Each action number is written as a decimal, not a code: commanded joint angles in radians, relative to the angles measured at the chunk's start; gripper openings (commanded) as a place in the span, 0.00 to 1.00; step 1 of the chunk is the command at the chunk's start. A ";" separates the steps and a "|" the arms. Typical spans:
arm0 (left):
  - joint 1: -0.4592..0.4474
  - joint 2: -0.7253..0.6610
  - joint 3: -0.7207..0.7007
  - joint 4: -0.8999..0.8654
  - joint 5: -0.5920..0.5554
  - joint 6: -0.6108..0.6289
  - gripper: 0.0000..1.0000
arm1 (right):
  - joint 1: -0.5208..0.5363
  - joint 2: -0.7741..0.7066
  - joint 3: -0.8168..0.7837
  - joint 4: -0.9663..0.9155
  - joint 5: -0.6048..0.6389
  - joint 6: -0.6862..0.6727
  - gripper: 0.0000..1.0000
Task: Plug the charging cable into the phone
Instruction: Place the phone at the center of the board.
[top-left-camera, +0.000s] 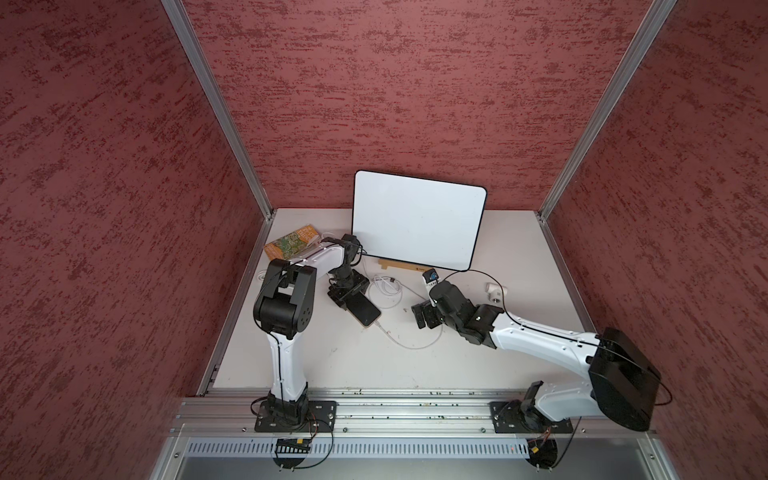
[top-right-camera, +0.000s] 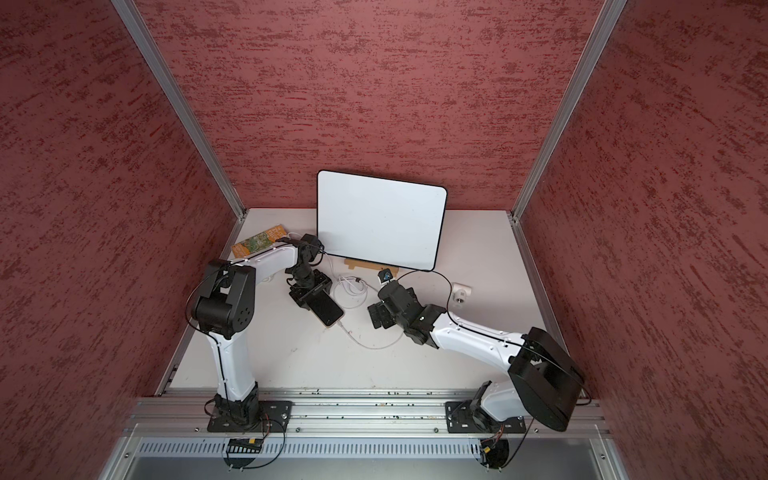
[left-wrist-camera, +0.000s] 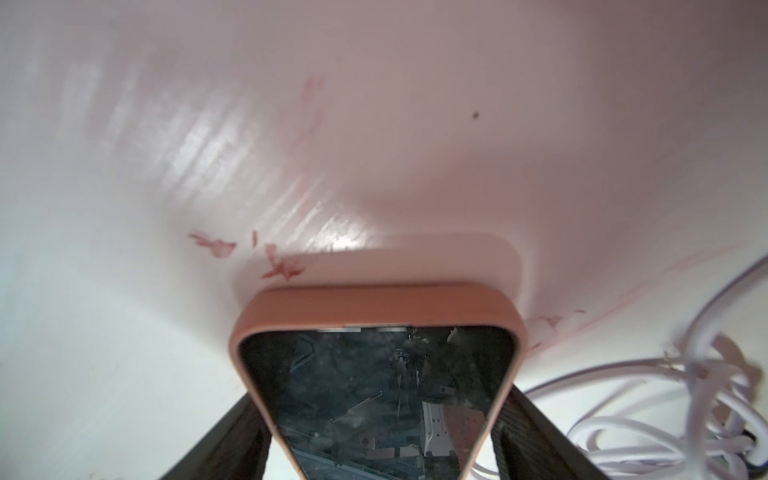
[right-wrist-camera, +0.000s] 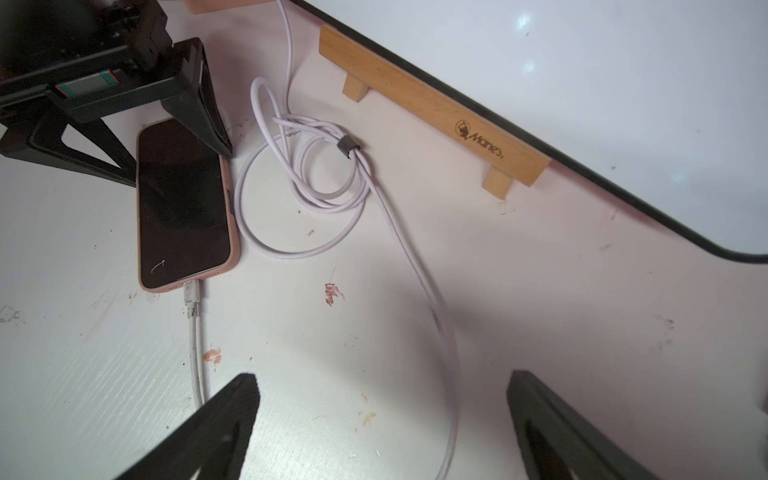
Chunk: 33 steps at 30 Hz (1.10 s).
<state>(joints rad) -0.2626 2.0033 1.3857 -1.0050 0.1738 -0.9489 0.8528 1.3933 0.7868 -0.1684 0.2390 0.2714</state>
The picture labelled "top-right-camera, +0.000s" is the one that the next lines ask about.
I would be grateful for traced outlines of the black phone pink case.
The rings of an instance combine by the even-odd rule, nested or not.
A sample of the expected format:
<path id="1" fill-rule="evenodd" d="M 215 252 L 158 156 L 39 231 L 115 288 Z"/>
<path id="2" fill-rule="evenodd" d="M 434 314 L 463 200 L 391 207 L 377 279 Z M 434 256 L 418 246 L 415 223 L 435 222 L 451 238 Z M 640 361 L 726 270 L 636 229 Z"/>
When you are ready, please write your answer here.
<path id="1" fill-rule="evenodd" d="M 344 310 L 324 291 L 315 294 L 307 304 L 326 327 L 333 326 L 344 316 Z"/>

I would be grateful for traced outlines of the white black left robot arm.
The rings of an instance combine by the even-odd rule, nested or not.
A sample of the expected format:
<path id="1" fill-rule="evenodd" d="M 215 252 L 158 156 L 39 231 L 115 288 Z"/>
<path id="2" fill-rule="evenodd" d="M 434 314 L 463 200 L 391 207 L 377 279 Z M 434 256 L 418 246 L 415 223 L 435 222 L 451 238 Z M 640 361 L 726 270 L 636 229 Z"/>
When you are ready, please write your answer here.
<path id="1" fill-rule="evenodd" d="M 320 239 L 305 234 L 299 239 L 282 237 L 275 246 L 241 260 L 213 260 L 206 266 L 187 300 L 185 316 L 208 339 L 217 372 L 217 393 L 204 406 L 208 432 L 287 429 L 293 403 L 260 399 L 245 331 L 256 315 L 256 287 L 280 272 L 289 276 L 289 296 L 298 307 L 326 327 L 340 320 L 344 311 L 330 296 L 332 280 L 317 269 L 316 258 L 323 254 Z"/>

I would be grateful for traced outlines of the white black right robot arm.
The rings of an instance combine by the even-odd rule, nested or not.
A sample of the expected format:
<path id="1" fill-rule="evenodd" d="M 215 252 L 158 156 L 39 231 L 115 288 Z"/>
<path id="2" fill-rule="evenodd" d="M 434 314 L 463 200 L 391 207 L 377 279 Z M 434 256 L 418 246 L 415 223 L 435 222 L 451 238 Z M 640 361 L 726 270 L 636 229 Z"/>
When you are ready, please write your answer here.
<path id="1" fill-rule="evenodd" d="M 505 381 L 479 387 L 470 401 L 477 420 L 500 423 L 528 415 L 551 430 L 567 430 L 586 375 L 547 331 L 486 328 L 445 307 L 421 304 L 412 288 L 396 280 L 384 283 L 378 298 L 373 311 L 382 323 L 399 326 L 415 344 L 463 354 L 507 374 Z"/>

